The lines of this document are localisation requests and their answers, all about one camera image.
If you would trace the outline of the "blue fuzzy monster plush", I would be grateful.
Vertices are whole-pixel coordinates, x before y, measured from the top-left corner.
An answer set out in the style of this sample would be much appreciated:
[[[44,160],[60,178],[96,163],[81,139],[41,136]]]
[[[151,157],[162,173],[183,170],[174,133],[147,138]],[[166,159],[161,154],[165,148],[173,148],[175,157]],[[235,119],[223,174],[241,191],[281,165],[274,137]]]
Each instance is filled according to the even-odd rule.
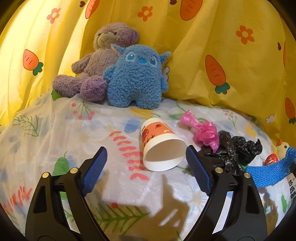
[[[103,72],[108,103],[117,108],[126,108],[132,102],[141,109],[158,108],[169,88],[162,71],[171,52],[159,54],[138,44],[125,48],[111,44],[111,49],[118,60]]]

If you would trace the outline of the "red paper cup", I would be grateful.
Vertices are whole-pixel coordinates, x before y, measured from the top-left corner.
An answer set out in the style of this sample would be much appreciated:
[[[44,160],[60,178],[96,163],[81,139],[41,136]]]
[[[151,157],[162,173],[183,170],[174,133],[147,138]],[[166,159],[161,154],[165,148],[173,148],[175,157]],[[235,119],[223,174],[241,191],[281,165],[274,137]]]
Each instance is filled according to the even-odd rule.
[[[264,161],[263,165],[264,166],[268,166],[268,165],[271,165],[271,164],[275,164],[279,161],[279,158],[278,156],[275,154],[275,153],[272,153],[270,154],[266,160]]]

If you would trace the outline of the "purple teddy bear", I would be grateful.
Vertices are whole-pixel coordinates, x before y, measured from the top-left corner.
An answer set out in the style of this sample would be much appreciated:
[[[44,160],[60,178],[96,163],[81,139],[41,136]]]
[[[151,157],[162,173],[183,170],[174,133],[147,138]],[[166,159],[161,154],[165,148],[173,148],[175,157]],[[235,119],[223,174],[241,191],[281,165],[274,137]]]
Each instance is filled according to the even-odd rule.
[[[71,65],[76,76],[56,76],[52,83],[53,90],[68,98],[79,94],[86,101],[104,100],[107,81],[103,79],[103,72],[118,59],[111,44],[126,48],[136,44],[138,40],[138,31],[125,23],[110,23],[100,28],[94,36],[94,52]]]

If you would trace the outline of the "orange white paper cup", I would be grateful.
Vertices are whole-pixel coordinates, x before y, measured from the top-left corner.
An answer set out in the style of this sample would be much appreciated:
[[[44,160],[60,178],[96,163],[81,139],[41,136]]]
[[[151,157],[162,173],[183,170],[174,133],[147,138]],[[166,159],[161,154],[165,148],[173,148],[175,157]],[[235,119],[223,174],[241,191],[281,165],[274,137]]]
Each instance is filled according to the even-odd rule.
[[[186,142],[160,118],[150,118],[141,127],[144,166],[162,172],[178,166],[185,158]]]

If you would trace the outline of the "yellow duck plush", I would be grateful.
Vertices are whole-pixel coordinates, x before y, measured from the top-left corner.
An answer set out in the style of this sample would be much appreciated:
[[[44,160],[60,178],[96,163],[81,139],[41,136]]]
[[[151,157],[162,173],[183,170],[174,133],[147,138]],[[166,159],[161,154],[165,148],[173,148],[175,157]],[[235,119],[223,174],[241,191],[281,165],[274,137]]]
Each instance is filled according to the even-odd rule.
[[[277,156],[279,160],[283,159],[286,156],[286,153],[289,147],[290,146],[287,142],[283,142],[280,139],[277,140],[276,151],[277,151]]]

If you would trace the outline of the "yellow carrot print curtain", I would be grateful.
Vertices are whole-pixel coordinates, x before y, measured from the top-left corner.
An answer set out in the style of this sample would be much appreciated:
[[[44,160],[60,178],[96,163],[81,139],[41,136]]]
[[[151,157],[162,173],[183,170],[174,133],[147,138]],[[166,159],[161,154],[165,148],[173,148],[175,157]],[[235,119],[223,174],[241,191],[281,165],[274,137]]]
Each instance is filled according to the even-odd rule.
[[[171,52],[166,96],[253,117],[295,145],[295,31],[283,1],[1,1],[1,124],[123,22],[139,43]]]

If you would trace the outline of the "black plastic bag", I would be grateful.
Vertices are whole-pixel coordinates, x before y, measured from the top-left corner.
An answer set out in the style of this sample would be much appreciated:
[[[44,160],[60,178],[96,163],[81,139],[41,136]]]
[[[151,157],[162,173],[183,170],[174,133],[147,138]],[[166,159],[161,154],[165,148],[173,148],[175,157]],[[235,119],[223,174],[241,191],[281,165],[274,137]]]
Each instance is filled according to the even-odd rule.
[[[219,131],[219,146],[214,152],[211,147],[202,146],[199,151],[202,157],[207,157],[215,161],[215,164],[227,173],[241,175],[245,168],[254,158],[262,153],[260,140],[247,141],[242,136],[231,136],[229,132]]]

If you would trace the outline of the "white cylindrical trash bin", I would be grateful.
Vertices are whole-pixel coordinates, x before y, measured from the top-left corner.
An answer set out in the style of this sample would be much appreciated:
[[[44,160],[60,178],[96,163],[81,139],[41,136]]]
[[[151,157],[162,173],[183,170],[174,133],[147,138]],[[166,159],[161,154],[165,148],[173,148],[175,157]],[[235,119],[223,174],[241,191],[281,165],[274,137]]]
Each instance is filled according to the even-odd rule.
[[[290,188],[290,198],[294,201],[296,196],[296,187],[295,187],[295,163],[292,163],[290,166],[290,174],[287,176],[288,185]]]

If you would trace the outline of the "small pink plastic bag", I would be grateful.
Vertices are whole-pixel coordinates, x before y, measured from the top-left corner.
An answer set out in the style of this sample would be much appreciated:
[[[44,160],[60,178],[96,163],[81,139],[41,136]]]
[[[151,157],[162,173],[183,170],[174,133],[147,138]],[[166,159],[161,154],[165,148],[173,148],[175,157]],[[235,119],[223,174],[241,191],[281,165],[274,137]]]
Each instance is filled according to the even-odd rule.
[[[189,110],[179,117],[181,123],[196,130],[194,142],[211,147],[213,153],[217,152],[220,142],[216,126],[207,120],[200,123],[194,114]]]

